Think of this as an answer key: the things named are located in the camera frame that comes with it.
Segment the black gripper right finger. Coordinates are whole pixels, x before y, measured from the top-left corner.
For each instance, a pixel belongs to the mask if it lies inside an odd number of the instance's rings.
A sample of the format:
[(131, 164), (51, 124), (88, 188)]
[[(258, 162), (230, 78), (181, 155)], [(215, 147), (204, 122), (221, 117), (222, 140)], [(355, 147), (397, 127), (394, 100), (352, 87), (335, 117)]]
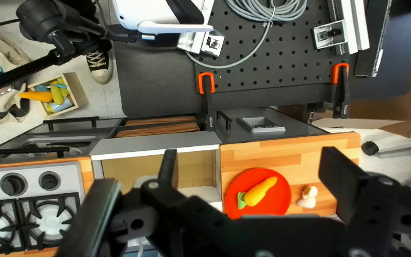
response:
[(344, 221), (354, 218), (368, 224), (378, 222), (381, 207), (375, 204), (375, 192), (382, 187), (375, 175), (369, 175), (335, 147), (321, 150), (318, 177), (337, 200), (335, 214)]

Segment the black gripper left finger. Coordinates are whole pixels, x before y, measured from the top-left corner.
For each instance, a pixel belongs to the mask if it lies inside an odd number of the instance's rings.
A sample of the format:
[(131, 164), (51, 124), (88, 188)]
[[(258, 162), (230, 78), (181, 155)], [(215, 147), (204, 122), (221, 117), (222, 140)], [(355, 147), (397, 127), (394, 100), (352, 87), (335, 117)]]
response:
[(114, 178), (93, 182), (55, 257), (111, 257), (108, 222), (120, 194)]

